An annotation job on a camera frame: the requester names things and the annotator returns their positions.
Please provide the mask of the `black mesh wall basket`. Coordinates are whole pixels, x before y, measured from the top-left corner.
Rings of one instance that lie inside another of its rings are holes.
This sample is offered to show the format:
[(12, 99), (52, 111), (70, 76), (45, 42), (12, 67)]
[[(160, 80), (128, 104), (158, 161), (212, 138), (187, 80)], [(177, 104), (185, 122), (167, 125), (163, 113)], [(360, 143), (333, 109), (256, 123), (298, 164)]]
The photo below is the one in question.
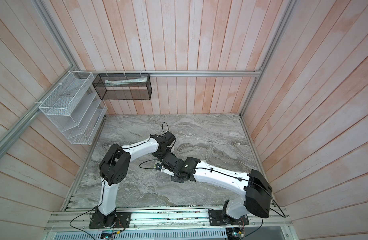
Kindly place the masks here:
[[(142, 87), (105, 87), (105, 80), (113, 81), (143, 77), (148, 77), (148, 81)], [(93, 81), (93, 87), (103, 101), (150, 100), (153, 92), (150, 75), (148, 74), (98, 74)]]

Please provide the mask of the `white mesh wall shelf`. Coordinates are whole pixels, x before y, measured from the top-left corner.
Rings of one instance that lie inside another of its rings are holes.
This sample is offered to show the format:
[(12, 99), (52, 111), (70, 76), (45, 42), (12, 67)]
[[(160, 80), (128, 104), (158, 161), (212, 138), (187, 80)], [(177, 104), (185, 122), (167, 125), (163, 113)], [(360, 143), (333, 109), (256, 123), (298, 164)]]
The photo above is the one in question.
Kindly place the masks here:
[(107, 112), (90, 72), (69, 72), (39, 106), (40, 111), (73, 145), (91, 145)]

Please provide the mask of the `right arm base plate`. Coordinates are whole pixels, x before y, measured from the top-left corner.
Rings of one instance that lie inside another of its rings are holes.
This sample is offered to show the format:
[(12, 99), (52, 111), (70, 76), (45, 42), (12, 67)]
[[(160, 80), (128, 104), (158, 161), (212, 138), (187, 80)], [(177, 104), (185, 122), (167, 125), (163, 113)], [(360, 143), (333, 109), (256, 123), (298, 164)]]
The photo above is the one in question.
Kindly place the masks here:
[(233, 219), (228, 216), (223, 210), (208, 209), (209, 222), (211, 226), (248, 226), (249, 219), (247, 217), (240, 217), (239, 219)]

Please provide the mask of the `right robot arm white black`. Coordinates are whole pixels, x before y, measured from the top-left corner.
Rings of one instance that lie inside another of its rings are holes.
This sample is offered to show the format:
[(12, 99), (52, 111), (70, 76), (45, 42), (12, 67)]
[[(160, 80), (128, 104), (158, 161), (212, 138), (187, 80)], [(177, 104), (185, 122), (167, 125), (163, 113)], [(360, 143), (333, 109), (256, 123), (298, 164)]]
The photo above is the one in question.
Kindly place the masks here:
[(229, 218), (237, 220), (248, 213), (263, 219), (269, 218), (272, 187), (261, 172), (229, 171), (196, 158), (188, 157), (183, 161), (173, 154), (168, 154), (162, 164), (174, 174), (174, 182), (208, 183), (238, 194), (238, 198), (226, 203), (224, 214)]

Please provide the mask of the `green circuit board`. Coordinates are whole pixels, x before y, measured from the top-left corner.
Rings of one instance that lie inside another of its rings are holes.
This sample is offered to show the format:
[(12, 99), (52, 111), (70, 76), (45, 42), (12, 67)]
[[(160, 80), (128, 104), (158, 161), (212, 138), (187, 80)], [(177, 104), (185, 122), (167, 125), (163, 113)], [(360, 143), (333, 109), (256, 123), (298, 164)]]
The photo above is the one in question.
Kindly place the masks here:
[(116, 233), (102, 232), (100, 240), (114, 240)]

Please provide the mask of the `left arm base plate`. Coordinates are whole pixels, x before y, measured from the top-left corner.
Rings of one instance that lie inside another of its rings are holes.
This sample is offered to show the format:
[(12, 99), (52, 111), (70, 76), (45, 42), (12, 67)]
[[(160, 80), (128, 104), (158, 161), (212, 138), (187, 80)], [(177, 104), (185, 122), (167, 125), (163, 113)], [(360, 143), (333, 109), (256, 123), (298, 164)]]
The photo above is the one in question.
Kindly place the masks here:
[(121, 228), (126, 229), (130, 226), (131, 212), (116, 212), (113, 211), (107, 216), (104, 216), (100, 211), (95, 211), (92, 215), (89, 229), (103, 228)]

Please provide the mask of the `white paper in basket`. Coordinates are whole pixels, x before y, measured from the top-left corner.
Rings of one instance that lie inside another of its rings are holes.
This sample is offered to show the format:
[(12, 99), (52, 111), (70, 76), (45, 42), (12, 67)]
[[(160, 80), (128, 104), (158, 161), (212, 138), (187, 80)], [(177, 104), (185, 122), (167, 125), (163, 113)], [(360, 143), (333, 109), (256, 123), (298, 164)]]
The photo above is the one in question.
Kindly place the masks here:
[(105, 87), (142, 87), (146, 85), (148, 77), (124, 80), (105, 80)]

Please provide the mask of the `aluminium mounting rail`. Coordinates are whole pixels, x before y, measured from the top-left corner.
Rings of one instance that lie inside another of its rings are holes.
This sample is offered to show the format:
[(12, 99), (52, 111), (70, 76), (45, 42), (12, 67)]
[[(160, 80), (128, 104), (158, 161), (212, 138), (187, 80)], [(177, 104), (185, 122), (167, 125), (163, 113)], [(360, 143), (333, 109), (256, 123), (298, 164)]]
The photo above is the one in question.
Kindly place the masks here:
[[(156, 207), (156, 208), (120, 208), (120, 212), (130, 212), (128, 230), (164, 230), (164, 229), (203, 229), (211, 228), (209, 220), (210, 207)], [(267, 219), (261, 219), (252, 214), (244, 217), (249, 224), (237, 224), (235, 227), (249, 228), (292, 226), (288, 211), (282, 209), (285, 218), (270, 211)], [(72, 209), (66, 212), (54, 212), (46, 224), (45, 232), (72, 232), (79, 229), (89, 231), (89, 223), (93, 214), (84, 212), (86, 209)]]

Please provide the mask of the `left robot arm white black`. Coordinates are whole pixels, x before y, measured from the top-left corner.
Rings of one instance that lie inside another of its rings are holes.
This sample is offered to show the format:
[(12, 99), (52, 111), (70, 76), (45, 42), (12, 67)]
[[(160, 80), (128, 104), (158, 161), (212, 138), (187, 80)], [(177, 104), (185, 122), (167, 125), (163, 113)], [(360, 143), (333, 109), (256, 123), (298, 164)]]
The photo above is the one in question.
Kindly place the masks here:
[(119, 183), (125, 179), (132, 161), (148, 154), (162, 160), (171, 152), (175, 141), (175, 136), (167, 131), (162, 135), (150, 135), (146, 140), (135, 144), (111, 145), (99, 165), (102, 188), (98, 212), (107, 217), (116, 210)]

